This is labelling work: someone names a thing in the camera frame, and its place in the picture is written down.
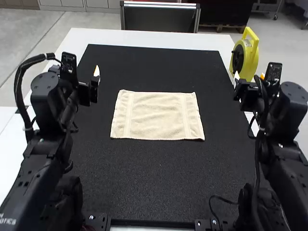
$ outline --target gray floor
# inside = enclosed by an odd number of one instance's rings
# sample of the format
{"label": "gray floor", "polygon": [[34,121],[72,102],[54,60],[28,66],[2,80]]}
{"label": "gray floor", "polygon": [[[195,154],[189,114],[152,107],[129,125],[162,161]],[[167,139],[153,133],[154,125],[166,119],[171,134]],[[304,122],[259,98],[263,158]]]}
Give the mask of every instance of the gray floor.
{"label": "gray floor", "polygon": [[[265,72],[268,62],[283,63],[282,80],[294,81],[308,90],[308,30],[300,30],[301,22],[292,16],[252,15],[248,25],[260,38],[257,74]],[[72,27],[120,29],[120,16],[105,13],[74,13],[0,9],[0,106],[14,106],[13,77],[18,65],[27,57],[54,52]],[[215,33],[201,30],[200,33]],[[241,38],[235,30],[223,30],[233,41]],[[33,77],[46,63],[30,68],[24,77],[24,95]],[[308,116],[296,138],[308,154]]]}

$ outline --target yellow reel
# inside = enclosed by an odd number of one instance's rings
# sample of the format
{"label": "yellow reel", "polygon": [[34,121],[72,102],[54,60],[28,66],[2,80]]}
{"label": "yellow reel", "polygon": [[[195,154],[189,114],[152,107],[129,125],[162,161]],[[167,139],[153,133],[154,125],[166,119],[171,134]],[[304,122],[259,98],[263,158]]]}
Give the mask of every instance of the yellow reel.
{"label": "yellow reel", "polygon": [[245,78],[248,82],[252,80],[256,73],[259,61],[259,38],[250,27],[246,27],[241,40],[237,41],[230,62],[230,71],[234,77],[235,72],[240,78]]}

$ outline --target black mat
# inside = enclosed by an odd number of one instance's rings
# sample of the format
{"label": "black mat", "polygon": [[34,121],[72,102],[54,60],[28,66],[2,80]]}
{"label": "black mat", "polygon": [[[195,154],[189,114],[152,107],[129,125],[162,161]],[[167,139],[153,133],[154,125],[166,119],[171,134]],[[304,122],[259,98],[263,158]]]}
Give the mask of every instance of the black mat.
{"label": "black mat", "polygon": [[[218,51],[89,45],[78,78],[88,81],[96,64],[99,103],[80,108],[72,151],[85,210],[120,219],[192,222],[211,217],[212,194],[237,200],[244,184],[253,182],[254,143]],[[205,141],[110,139],[121,89],[195,91]],[[236,207],[213,206],[220,217],[236,217]]]}

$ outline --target white table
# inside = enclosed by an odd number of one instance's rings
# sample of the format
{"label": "white table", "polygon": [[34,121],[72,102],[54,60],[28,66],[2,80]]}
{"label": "white table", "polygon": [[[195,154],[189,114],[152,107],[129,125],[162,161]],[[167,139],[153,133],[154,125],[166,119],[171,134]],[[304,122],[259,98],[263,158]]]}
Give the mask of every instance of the white table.
{"label": "white table", "polygon": [[[56,51],[56,57],[60,59],[63,51],[74,53],[77,56],[78,64],[88,44],[219,51],[230,80],[233,82],[232,75],[229,72],[229,65],[234,42],[229,35],[72,28]],[[50,61],[44,71],[47,71],[52,64],[53,61]],[[30,119],[32,119],[35,114],[31,107],[30,95],[31,92],[25,98],[25,105],[29,105],[27,111]],[[250,121],[252,113],[246,113],[246,116]],[[22,154],[26,148],[25,133],[22,131],[23,126],[20,115],[14,114],[0,134],[0,176],[5,176],[1,178],[0,203],[3,202],[14,183],[23,160]],[[257,124],[254,124],[252,129],[257,134]],[[113,231],[116,229],[123,230],[123,227],[114,227]]]}

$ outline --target folded towel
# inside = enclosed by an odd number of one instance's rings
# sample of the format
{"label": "folded towel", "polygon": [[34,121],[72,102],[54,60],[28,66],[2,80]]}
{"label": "folded towel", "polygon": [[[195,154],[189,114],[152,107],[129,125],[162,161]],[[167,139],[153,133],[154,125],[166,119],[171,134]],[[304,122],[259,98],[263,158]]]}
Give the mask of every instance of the folded towel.
{"label": "folded towel", "polygon": [[120,90],[111,138],[205,140],[195,92]]}

